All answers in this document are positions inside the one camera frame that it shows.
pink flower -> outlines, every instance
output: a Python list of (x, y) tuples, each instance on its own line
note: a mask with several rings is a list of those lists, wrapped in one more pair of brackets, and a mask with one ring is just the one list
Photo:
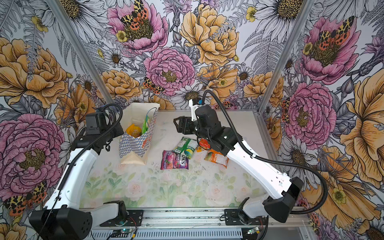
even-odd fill
[(306, 36), (302, 58), (299, 59), (299, 70), (305, 76), (309, 76), (313, 81), (322, 81), (329, 85), (341, 78), (355, 63), (358, 54), (353, 54), (356, 49), (356, 42), (360, 36), (360, 31), (356, 30), (356, 18), (354, 18), (349, 37), (341, 45), (331, 41), (330, 45), (321, 50), (319, 45), (319, 34), (322, 31), (332, 33), (337, 30), (343, 22), (330, 22), (329, 19), (321, 17), (313, 26), (310, 35)]
[(110, 31), (116, 35), (116, 42), (123, 44), (128, 53), (142, 54), (143, 52), (154, 51), (156, 48), (167, 44), (168, 22), (166, 17), (161, 18), (153, 4), (148, 5), (143, 0), (144, 8), (148, 9), (148, 19), (141, 23), (138, 30), (130, 29), (121, 22), (121, 17), (131, 15), (134, 11), (133, 3), (130, 6), (123, 5), (123, 8), (108, 8), (107, 17)]
[(46, 181), (55, 185), (64, 134), (59, 126), (37, 114), (0, 123), (0, 197), (26, 195)]
[(299, 138), (310, 150), (321, 147), (336, 125), (331, 93), (320, 83), (300, 83), (290, 98), (288, 114), (287, 135)]
[(173, 96), (176, 90), (195, 81), (192, 60), (174, 49), (159, 48), (143, 63), (147, 70), (147, 78), (156, 86), (163, 87), (165, 95)]

floral tablecloth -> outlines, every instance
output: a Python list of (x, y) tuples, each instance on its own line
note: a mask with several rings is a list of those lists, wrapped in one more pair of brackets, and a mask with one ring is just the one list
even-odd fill
[[(119, 139), (111, 151), (102, 151), (91, 170), (81, 207), (124, 200), (126, 207), (234, 207), (246, 197), (265, 194), (263, 187), (243, 168), (229, 160), (227, 168), (204, 160), (206, 151), (194, 153), (187, 169), (160, 170), (162, 151), (171, 150), (183, 136), (172, 120), (189, 112), (159, 112), (147, 165), (120, 164)], [(266, 152), (251, 111), (229, 112), (237, 131), (261, 156)], [(223, 126), (224, 116), (218, 113)]]

yellow snack bag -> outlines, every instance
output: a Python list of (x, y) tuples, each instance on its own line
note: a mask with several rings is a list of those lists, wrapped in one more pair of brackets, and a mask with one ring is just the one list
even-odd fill
[(132, 137), (140, 137), (141, 136), (141, 128), (136, 126), (135, 124), (130, 125), (126, 132)]

orange flower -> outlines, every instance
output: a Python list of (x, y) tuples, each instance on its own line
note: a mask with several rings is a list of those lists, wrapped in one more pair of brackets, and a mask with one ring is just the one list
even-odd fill
[(48, 49), (39, 46), (36, 67), (31, 81), (27, 80), (28, 47), (21, 39), (10, 43), (0, 38), (0, 96), (11, 96), (8, 104), (18, 102), (23, 94), (34, 96), (49, 108), (68, 93), (67, 73)]
[(268, 129), (269, 136), (272, 138), (272, 142), (276, 151), (279, 150), (281, 144), (281, 136), (283, 133), (281, 130), (280, 118), (268, 118), (266, 121), (266, 127)]
[[(248, 84), (244, 87), (244, 96), (246, 98), (252, 97), (256, 98), (262, 96), (265, 93), (266, 88), (268, 87), (269, 82), (271, 81), (273, 72), (267, 72), (266, 74), (259, 74), (250, 79), (251, 84)], [(280, 104), (281, 99), (283, 98), (283, 77), (279, 77), (279, 81), (276, 84), (276, 87), (273, 89), (273, 93), (270, 98), (272, 106), (275, 108)]]
[(200, 4), (198, 16), (190, 11), (184, 15), (180, 34), (188, 40), (187, 46), (196, 46), (199, 49), (200, 63), (222, 67), (236, 55), (239, 32), (233, 29), (219, 37), (212, 37), (224, 24), (227, 24), (227, 17), (218, 15), (210, 5), (204, 7)]
[(77, 132), (81, 122), (85, 122), (85, 115), (95, 112), (95, 103), (80, 84), (76, 86), (76, 90), (71, 89), (70, 95), (71, 97), (60, 98), (54, 113), (58, 125), (72, 125)]
[[(102, 78), (113, 99), (116, 96), (120, 96), (129, 100), (131, 97), (142, 94), (139, 81), (123, 71), (111, 70), (103, 72)], [(96, 94), (99, 98), (103, 98), (99, 90), (97, 90)]]
[[(240, 78), (237, 76), (237, 68), (221, 68), (217, 66), (202, 67), (196, 74), (205, 81), (209, 81), (206, 89), (211, 89), (219, 98), (224, 101), (229, 97), (230, 93), (236, 90), (236, 83), (240, 83)], [(216, 101), (211, 98), (211, 105), (216, 104)]]
[[(321, 149), (318, 168), (327, 181), (328, 198), (319, 211), (329, 221), (337, 215), (336, 226), (339, 228), (353, 223), (355, 218), (361, 218), (362, 226), (358, 233), (362, 234), (369, 229), (369, 220), (380, 218), (380, 211), (375, 210), (376, 205), (363, 196), (366, 193), (361, 183), (353, 181), (357, 173), (352, 167), (353, 163), (336, 146), (323, 146)], [(321, 193), (322, 186), (319, 185), (318, 189), (311, 187), (304, 191), (303, 196), (315, 205), (320, 201)]]
[(356, 125), (348, 135), (340, 136), (345, 152), (353, 157), (353, 168), (362, 181), (380, 188), (384, 181), (384, 70), (367, 77), (355, 86), (354, 105), (349, 111), (357, 115)]
[(7, 223), (0, 223), (0, 239), (6, 240), (25, 240), (26, 227), (15, 223), (12, 228)]
[(159, 103), (160, 107), (159, 109), (175, 109), (173, 104), (165, 98), (159, 98), (158, 96), (154, 95), (153, 98), (149, 98), (150, 103)]

